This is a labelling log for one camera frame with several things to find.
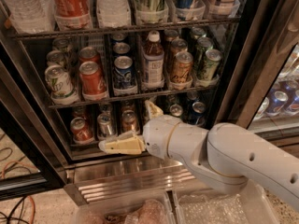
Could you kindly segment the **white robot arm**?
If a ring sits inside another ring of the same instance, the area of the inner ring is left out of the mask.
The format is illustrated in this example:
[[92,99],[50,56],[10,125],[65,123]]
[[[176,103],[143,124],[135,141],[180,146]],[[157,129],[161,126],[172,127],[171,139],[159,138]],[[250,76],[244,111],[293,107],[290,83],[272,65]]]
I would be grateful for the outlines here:
[[238,193],[253,180],[299,211],[299,159],[260,136],[219,123],[206,130],[165,115],[146,103],[149,121],[140,135],[123,133],[99,143],[107,154],[143,151],[178,161],[197,179],[226,194]]

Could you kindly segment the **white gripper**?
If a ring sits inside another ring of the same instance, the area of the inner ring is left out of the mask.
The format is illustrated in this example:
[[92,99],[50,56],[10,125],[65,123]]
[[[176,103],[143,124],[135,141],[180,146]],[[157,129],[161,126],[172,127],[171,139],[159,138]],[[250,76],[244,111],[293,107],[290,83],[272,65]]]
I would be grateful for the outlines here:
[[133,131],[122,133],[100,141],[100,150],[106,154],[124,155],[140,155],[147,150],[150,155],[164,160],[168,156],[167,147],[172,132],[181,119],[164,115],[163,110],[150,100],[145,101],[145,107],[149,121],[143,127],[143,137]]

